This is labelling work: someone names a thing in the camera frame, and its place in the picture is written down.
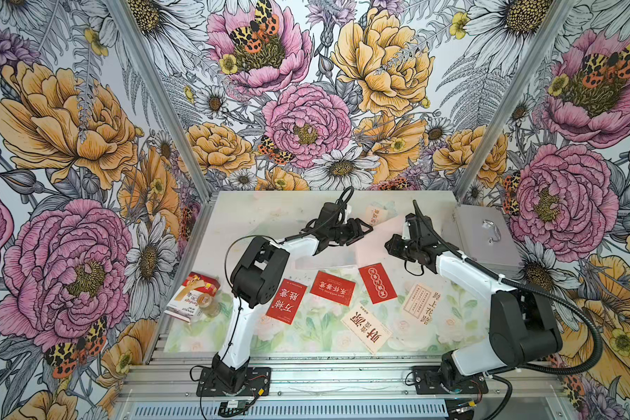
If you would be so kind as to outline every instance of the floral tablecloth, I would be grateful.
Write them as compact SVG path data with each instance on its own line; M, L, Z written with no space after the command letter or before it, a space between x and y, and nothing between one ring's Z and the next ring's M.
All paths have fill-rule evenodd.
M422 211L432 218L437 230L452 214L455 200L449 191L356 191L351 205L353 217L363 217L368 206L387 210L387 217L400 216L413 211L411 200L418 200ZM261 194L223 192L219 195L208 230L199 249L194 271L217 276L222 287L216 299L221 310L213 318L187 324L172 320L166 352L214 354L222 346L230 322L232 296L224 281L224 253L236 238L247 234L270 234L275 237L298 231L304 221L316 217L322 204L333 201L339 191L308 191L289 194L280 191L262 191ZM475 343L487 336L488 306L479 302L458 285L446 281L440 275L426 271L417 277L404 271L403 261L388 256L381 239L367 239L357 244L374 247L375 255L367 263L382 263L398 295L397 298L372 304L357 268L325 269L323 271L354 281L351 307L361 302L393 332L392 337L379 350L378 356L434 355L462 345ZM234 246L228 257L233 267L246 247L246 243ZM337 253L345 248L336 249ZM327 250L320 254L331 253ZM291 325L268 316L262 316L252 339L252 355L280 356L370 356L359 339L342 323L341 319L350 307L310 293L317 269L295 269L288 264L284 277L308 287ZM402 310L406 295L416 282L442 293L441 301L428 325Z

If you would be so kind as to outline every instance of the metal grille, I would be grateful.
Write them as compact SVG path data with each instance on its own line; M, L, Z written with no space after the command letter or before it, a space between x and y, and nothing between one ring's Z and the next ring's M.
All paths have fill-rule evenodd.
M219 402L203 402L208 420L218 419ZM200 420L198 402L137 402L131 420ZM442 399L257 401L242 419L415 419L448 417Z

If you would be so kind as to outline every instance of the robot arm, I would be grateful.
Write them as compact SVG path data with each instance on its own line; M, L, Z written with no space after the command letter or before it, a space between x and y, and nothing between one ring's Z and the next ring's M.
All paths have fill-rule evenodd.
M423 216L414 201L416 214L406 216L403 236L395 234L387 252L404 261L417 261L468 290L480 302L490 302L488 340L468 345L442 356L440 383L448 390L459 389L472 376L497 368L515 368L545 357L562 348L560 332L550 301L541 295L503 283L503 276L467 262L434 231L431 219ZM523 289L532 289L526 285Z
M212 360L217 380L213 386L228 394L241 390L250 361L254 326L275 295L290 257L315 256L330 245L351 245L373 231L360 219L348 218L351 208L347 203L353 191L354 188L348 187L336 203L325 203L319 217L307 223L297 235L277 242L264 237L252 240L231 273L233 314L224 344Z

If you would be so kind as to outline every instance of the red card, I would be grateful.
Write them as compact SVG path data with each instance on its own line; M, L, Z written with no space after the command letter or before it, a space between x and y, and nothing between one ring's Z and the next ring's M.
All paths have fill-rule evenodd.
M318 272L313 286L310 288L310 293L349 307L354 290L354 281L345 280L325 272Z
M296 310L301 305L303 295L306 294L306 289L301 283L283 279L273 297L269 310L266 311L266 315L292 325Z
M397 293L392 287L390 278L385 273L382 264L367 265L359 269L366 290L369 292L371 301L376 304L385 300L394 299Z

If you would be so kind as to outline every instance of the floral wall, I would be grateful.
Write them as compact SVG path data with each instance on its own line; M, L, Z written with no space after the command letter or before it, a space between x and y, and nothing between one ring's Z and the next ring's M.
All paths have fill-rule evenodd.
M242 190L453 189L551 4L128 1L206 179ZM630 0L574 2L463 202L600 326L564 378L581 417L630 420ZM577 365L592 337L555 313Z
M113 415L200 211L108 16L0 0L0 419Z

